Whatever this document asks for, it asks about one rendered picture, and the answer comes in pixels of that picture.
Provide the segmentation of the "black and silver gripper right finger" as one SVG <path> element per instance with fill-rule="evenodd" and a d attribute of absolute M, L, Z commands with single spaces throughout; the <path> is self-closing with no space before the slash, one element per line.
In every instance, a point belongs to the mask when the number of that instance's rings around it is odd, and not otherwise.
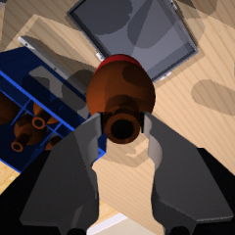
<path fill-rule="evenodd" d="M 164 235 L 176 226 L 190 235 L 235 235 L 235 175 L 152 114 L 140 117 L 155 164 L 152 215 Z"/>

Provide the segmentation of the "dark grey square tray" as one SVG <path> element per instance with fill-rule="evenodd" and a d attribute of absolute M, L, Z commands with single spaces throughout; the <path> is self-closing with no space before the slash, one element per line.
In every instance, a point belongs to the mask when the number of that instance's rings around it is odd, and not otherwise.
<path fill-rule="evenodd" d="M 79 0 L 66 14 L 104 60 L 131 56 L 153 84 L 199 53 L 169 0 Z"/>

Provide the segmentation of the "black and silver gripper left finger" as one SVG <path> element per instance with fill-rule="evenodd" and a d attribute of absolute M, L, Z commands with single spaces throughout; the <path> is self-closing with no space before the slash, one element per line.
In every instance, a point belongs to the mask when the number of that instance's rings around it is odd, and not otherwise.
<path fill-rule="evenodd" d="M 0 235 L 87 233 L 100 211 L 92 166 L 101 134 L 104 118 L 97 112 L 23 170 L 0 194 Z"/>

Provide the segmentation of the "blue plastic crate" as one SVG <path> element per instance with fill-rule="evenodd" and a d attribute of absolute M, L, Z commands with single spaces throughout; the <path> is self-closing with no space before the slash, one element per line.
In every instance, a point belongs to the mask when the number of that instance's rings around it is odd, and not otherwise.
<path fill-rule="evenodd" d="M 86 97 L 26 46 L 0 52 L 0 91 L 22 107 L 15 119 L 0 125 L 0 161 L 18 173 L 45 150 L 54 132 L 65 138 L 92 117 Z M 46 124 L 50 129 L 40 144 L 26 145 L 16 152 L 11 146 L 16 139 L 15 124 L 24 111 L 35 117 L 34 102 L 59 122 Z"/>

